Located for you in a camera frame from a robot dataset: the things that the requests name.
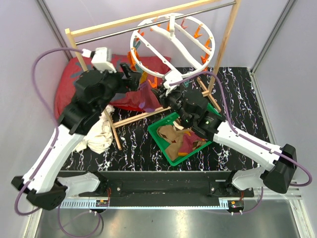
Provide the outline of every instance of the gray wall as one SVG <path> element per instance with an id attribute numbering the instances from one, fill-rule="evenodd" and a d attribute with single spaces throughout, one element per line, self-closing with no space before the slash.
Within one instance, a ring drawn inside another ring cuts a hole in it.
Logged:
<path id="1" fill-rule="evenodd" d="M 280 145 L 292 144 L 298 161 L 313 174 L 301 189 L 317 234 L 317 1 L 299 0 L 256 71 L 273 132 Z M 297 171 L 299 182 L 307 181 Z"/>
<path id="2" fill-rule="evenodd" d="M 1 237 L 17 238 L 27 219 L 14 212 L 17 191 L 10 182 L 31 168 L 53 132 L 53 123 L 31 85 L 31 64 L 40 53 L 58 45 L 33 0 L 1 0 L 0 29 L 0 231 Z M 63 53 L 39 64 L 37 81 L 50 105 L 65 66 Z M 20 210 L 29 209 L 23 197 Z"/>
<path id="3" fill-rule="evenodd" d="M 194 0 L 46 0 L 62 33 L 65 28 L 78 30 L 191 1 Z M 232 0 L 222 0 L 219 3 L 193 8 L 183 11 L 182 13 L 189 13 L 198 9 L 205 9 L 207 7 L 231 1 Z M 224 58 L 222 60 L 222 65 L 251 67 L 259 55 L 286 2 L 287 0 L 242 0 Z M 225 7 L 195 16 L 211 29 L 216 41 L 216 50 L 211 65 L 214 65 L 230 10 L 231 7 Z M 109 29 L 76 39 L 77 41 L 89 39 L 107 33 L 112 33 L 114 31 L 134 27 L 137 24 L 138 23 L 132 23 L 123 27 Z M 197 25 L 190 25 L 187 30 L 191 34 L 194 34 L 196 28 Z M 194 43 L 186 39 L 186 37 L 181 37 L 182 35 L 179 34 L 178 31 L 176 31 L 176 36 L 180 36 L 181 42 L 186 46 L 194 58 L 200 62 L 200 56 L 203 54 L 203 51 L 200 50 Z M 95 47 L 107 46 L 116 54 L 126 55 L 129 51 L 130 38 L 131 33 L 126 33 L 120 36 L 81 45 L 80 47 L 94 49 Z M 172 57 L 172 63 L 175 66 L 189 66 L 179 51 L 172 44 L 169 44 L 161 35 L 150 32 L 149 29 L 146 29 L 145 38 L 163 55 Z M 199 39 L 203 43 L 207 40 L 204 36 Z M 141 45 L 138 52 L 140 56 L 153 55 L 152 52 L 150 52 L 144 45 Z"/>

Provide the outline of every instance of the wooden rack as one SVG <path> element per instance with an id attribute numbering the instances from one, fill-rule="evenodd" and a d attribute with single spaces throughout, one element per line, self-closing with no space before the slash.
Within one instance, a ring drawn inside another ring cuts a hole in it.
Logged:
<path id="1" fill-rule="evenodd" d="M 79 30 L 76 30 L 76 31 L 70 31 L 70 29 L 67 28 L 67 29 L 65 29 L 65 33 L 66 33 L 67 38 L 68 38 L 68 40 L 70 42 L 70 45 L 73 48 L 77 48 L 77 45 L 81 45 L 81 44 L 84 44 L 84 43 L 87 43 L 87 42 L 96 41 L 96 40 L 104 39 L 104 38 L 107 38 L 107 37 L 123 34 L 123 33 L 130 32 L 130 31 L 134 31 L 134 30 L 137 30 L 138 27 L 127 29 L 127 30 L 124 30 L 124 31 L 121 31 L 121 32 L 117 32 L 117 33 L 112 33 L 112 34 L 109 34 L 109 35 L 105 35 L 103 37 L 92 38 L 92 39 L 89 39 L 89 40 L 86 40 L 86 41 L 83 41 L 83 42 L 75 42 L 75 37 L 88 35 L 88 34 L 91 34 L 91 33 L 94 33 L 94 32 L 103 31 L 103 30 L 106 30 L 106 29 L 110 29 L 110 28 L 114 28 L 114 27 L 117 27 L 117 26 L 126 25 L 126 24 L 133 23 L 133 22 L 142 21 L 142 20 L 145 20 L 145 19 L 151 18 L 151 17 L 161 16 L 161 15 L 172 13 L 172 12 L 180 12 L 182 10 L 191 9 L 191 8 L 194 8 L 194 7 L 197 7 L 197 6 L 207 5 L 207 4 L 210 4 L 210 3 L 215 3 L 215 2 L 218 2 L 218 1 L 220 1 L 220 0 L 198 0 L 198 1 L 193 1 L 193 2 L 190 2 L 190 3 L 185 3 L 185 4 L 182 4 L 182 5 L 165 8 L 165 9 L 162 9 L 162 10 L 152 11 L 152 12 L 144 13 L 144 14 L 137 15 L 137 16 L 131 16 L 131 17 L 124 18 L 124 19 L 121 19 L 121 20 L 116 20 L 116 21 L 100 24 L 100 25 L 97 25 L 97 26 L 91 26 L 91 27 L 79 29 Z M 201 12 L 205 12 L 205 11 L 209 11 L 209 10 L 215 10 L 215 9 L 219 9 L 219 8 L 230 6 L 230 5 L 232 6 L 231 13 L 230 13 L 230 16 L 229 16 L 229 19 L 228 19 L 228 22 L 227 22 L 227 26 L 226 26 L 223 38 L 222 38 L 222 42 L 221 42 L 221 45 L 220 45 L 220 48 L 219 48 L 219 52 L 218 52 L 218 55 L 217 55 L 216 63 L 215 63 L 215 66 L 213 68 L 213 72 L 215 74 L 218 73 L 218 70 L 219 70 L 223 55 L 224 55 L 224 51 L 226 49 L 227 42 L 228 42 L 232 27 L 233 27 L 236 15 L 238 13 L 238 9 L 239 9 L 240 3 L 241 3 L 241 0 L 235 0 L 232 3 L 227 3 L 227 4 L 224 4 L 224 5 L 219 5 L 219 6 L 216 6 L 216 7 L 212 7 L 212 8 L 207 9 L 207 10 L 202 10 L 202 11 L 198 11 L 198 12 L 192 13 L 192 15 L 194 15 L 194 14 L 199 14 Z M 81 67 L 83 68 L 83 70 L 87 71 L 88 69 L 87 69 L 87 66 L 86 66 L 86 64 L 84 62 L 84 59 L 83 59 L 82 55 L 80 53 L 76 52 L 76 56 L 78 58 L 78 61 L 79 61 L 80 65 L 81 65 Z M 215 83 L 215 78 L 214 77 L 211 78 L 211 81 L 210 81 L 210 83 L 208 85 L 208 88 L 203 84 L 203 82 L 201 81 L 200 78 L 198 78 L 198 83 L 201 86 L 201 88 L 203 89 L 203 92 L 202 92 L 203 96 L 204 97 L 207 96 L 209 98 L 209 100 L 211 101 L 211 103 L 213 104 L 213 106 L 217 109 L 217 111 L 220 112 L 221 109 L 220 109 L 219 105 L 217 104 L 217 102 L 215 101 L 213 96 L 211 95 L 211 92 L 212 92 L 212 89 L 213 89 L 213 86 L 214 86 L 214 83 Z M 115 122 L 115 123 L 113 123 L 110 115 L 105 110 L 105 114 L 106 114 L 106 116 L 107 116 L 107 118 L 109 120 L 110 126 L 112 128 L 113 135 L 114 135 L 115 141 L 117 143 L 118 149 L 121 150 L 122 148 L 121 148 L 120 140 L 119 140 L 118 135 L 117 135 L 116 130 L 115 130 L 116 128 L 124 126 L 124 125 L 132 123 L 132 122 L 135 122 L 137 120 L 146 118 L 146 117 L 150 117 L 150 116 L 155 115 L 157 113 L 164 112 L 164 111 L 166 111 L 168 109 L 169 108 L 164 109 L 164 108 L 160 107 L 160 108 L 157 108 L 152 113 L 142 113 L 142 114 L 136 115 L 134 117 L 130 117 L 130 118 L 127 118 L 127 119 L 124 119 L 124 120 L 121 120 L 121 121 L 118 121 L 118 122 Z"/>

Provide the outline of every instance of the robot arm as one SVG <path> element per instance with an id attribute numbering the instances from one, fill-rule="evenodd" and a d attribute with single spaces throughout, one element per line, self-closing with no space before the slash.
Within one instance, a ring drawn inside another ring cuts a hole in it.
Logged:
<path id="1" fill-rule="evenodd" d="M 256 161 L 261 167 L 247 171 L 232 171 L 226 182 L 227 193 L 250 187 L 267 186 L 278 193 L 286 193 L 296 166 L 273 151 L 296 161 L 296 150 L 286 144 L 283 148 L 262 141 L 234 127 L 221 116 L 207 110 L 208 100 L 200 92 L 182 92 L 179 86 L 170 86 L 181 81 L 178 71 L 170 71 L 163 78 L 163 87 L 153 91 L 164 108 L 170 106 L 180 115 L 181 125 L 190 128 L 201 138 L 226 145 Z"/>
<path id="2" fill-rule="evenodd" d="M 123 73 L 117 72 L 110 63 L 111 54 L 107 48 L 97 48 L 95 52 L 84 50 L 83 56 L 92 57 L 95 70 L 83 72 L 75 81 L 75 95 L 58 119 L 59 134 L 54 147 L 47 155 L 56 130 L 34 166 L 24 176 L 14 177 L 11 182 L 18 190 L 29 182 L 24 190 L 27 199 L 46 210 L 54 209 L 66 197 L 84 192 L 100 196 L 106 192 L 107 180 L 98 172 L 68 178 L 57 178 L 57 175 L 71 151 L 99 120 L 116 93 L 136 91 L 139 86 L 141 74 L 132 71 L 125 63 L 120 65 Z"/>

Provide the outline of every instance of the green basket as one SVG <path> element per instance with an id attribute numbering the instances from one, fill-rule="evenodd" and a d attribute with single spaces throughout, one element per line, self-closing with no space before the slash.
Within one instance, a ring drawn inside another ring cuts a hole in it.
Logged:
<path id="1" fill-rule="evenodd" d="M 219 115 L 219 113 L 210 104 L 208 104 L 208 111 L 210 111 L 212 113 L 216 113 Z M 151 136 L 153 137 L 155 142 L 158 144 L 159 148 L 161 149 L 161 151 L 163 152 L 163 154 L 167 158 L 167 161 L 172 166 L 179 165 L 180 163 L 182 163 L 183 161 L 185 161 L 189 157 L 191 157 L 193 154 L 197 153 L 198 151 L 202 150 L 203 148 L 205 148 L 206 146 L 209 146 L 212 143 L 212 141 L 208 141 L 205 145 L 194 150 L 192 153 L 190 153 L 186 156 L 178 156 L 174 161 L 171 161 L 171 159 L 169 158 L 169 156 L 165 152 L 165 149 L 170 144 L 157 134 L 157 130 L 160 126 L 163 126 L 163 125 L 173 125 L 173 121 L 175 121 L 177 118 L 179 118 L 179 115 L 177 113 L 172 113 L 172 114 L 164 117 L 163 119 L 153 123 L 152 125 L 149 125 L 149 127 L 148 127 L 149 133 L 151 134 Z"/>

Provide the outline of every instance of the black marble surface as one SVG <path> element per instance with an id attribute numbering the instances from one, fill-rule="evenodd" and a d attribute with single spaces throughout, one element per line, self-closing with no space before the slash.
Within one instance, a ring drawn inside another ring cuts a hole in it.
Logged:
<path id="1" fill-rule="evenodd" d="M 184 73 L 192 68 L 179 68 Z M 218 77 L 225 91 L 230 118 L 233 124 L 243 131 L 259 139 L 269 141 L 263 117 L 256 99 L 249 73 L 244 67 L 220 68 Z M 206 86 L 210 77 L 202 76 Z M 187 90 L 200 90 L 196 80 L 189 83 Z M 212 91 L 224 114 L 223 102 L 218 85 Z M 255 168 L 257 163 L 226 146 L 212 143 L 199 151 L 187 161 L 173 167 L 160 151 L 159 147 L 147 131 L 148 125 L 156 122 L 171 111 L 166 111 L 137 122 L 117 128 L 122 150 L 119 151 L 115 140 L 102 154 L 90 149 L 74 152 L 65 162 L 62 170 L 69 171 L 214 171 L 214 170 L 245 170 Z M 116 109 L 114 121 L 139 114 L 138 112 Z"/>

